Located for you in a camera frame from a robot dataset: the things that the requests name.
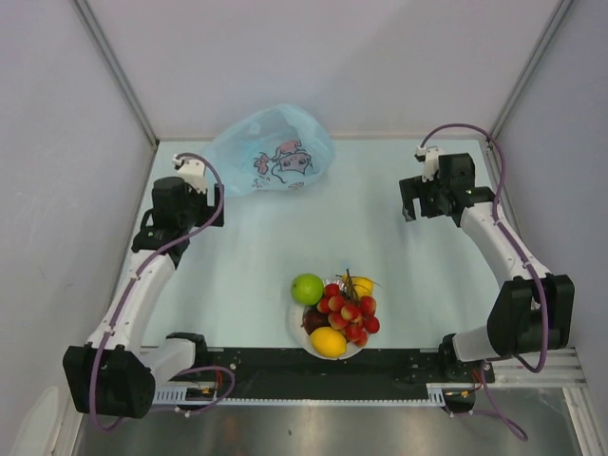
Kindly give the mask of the yellow fake lemon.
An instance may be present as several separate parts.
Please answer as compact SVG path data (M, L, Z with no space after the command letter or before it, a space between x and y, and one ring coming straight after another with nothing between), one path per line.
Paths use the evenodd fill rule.
M348 349L345 336L331 327L317 329L310 335L310 341L314 351L327 358L338 358Z

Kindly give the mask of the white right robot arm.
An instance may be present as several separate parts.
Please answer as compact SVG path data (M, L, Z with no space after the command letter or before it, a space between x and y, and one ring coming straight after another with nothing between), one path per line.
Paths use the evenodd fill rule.
M477 185L470 155L419 147L415 158L423 173L399 182L405 219L452 219L474 242L500 287L483 326L444 337L439 372L449 381L460 381L474 363L509 358L541 371L547 354L569 342L572 279L553 274L523 245L496 204L495 193Z

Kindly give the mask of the green fake lime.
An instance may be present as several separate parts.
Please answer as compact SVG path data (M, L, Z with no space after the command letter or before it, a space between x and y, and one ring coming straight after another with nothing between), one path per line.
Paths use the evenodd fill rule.
M292 281L290 292L294 302L314 306L324 294L324 282L314 274L298 275Z

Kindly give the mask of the light blue plastic bag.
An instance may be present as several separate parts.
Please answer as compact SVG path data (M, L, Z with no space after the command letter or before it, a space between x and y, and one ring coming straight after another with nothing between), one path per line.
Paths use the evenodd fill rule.
M311 185L328 170L334 154L327 131L294 104L256 112L224 130L201 152L218 171L229 197Z

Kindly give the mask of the yellow fake pear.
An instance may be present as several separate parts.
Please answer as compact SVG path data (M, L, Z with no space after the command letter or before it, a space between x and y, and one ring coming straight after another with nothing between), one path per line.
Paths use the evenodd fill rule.
M375 283L369 278L363 276L352 276L351 284L354 292L359 298L373 295Z

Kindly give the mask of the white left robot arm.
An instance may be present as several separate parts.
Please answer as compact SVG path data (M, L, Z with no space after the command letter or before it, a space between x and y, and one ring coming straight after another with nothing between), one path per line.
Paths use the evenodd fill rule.
M102 322L82 346L70 346L63 368L75 408L89 416L142 418L157 388L185 375L197 380L210 368L205 338L172 332L143 352L143 335L164 287L177 271L193 235L224 223L222 185L198 191L185 179L153 184L131 244L126 276Z

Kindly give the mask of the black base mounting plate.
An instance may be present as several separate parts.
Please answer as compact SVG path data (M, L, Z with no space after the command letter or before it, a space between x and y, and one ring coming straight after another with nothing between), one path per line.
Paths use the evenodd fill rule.
M233 372L231 399L395 401L423 399L428 384L467 386L493 370L462 363L445 351L364 349L346 360L323 360L303 349L211 349L210 366Z

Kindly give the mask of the white paper plate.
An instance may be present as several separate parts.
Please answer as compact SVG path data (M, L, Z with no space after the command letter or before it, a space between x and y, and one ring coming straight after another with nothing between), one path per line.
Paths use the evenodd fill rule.
M349 321L341 329L330 324L330 313L315 306L293 301L289 306L287 326L297 345L307 353L328 361L346 361L360 353L370 339L370 333L360 321L356 329Z

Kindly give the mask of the dark red fake plum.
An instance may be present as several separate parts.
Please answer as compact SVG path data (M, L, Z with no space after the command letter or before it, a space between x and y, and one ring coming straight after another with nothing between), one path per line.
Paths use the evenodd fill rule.
M302 327L307 335L311 335L319 328L329 327L328 315L317 308L309 308L302 317Z

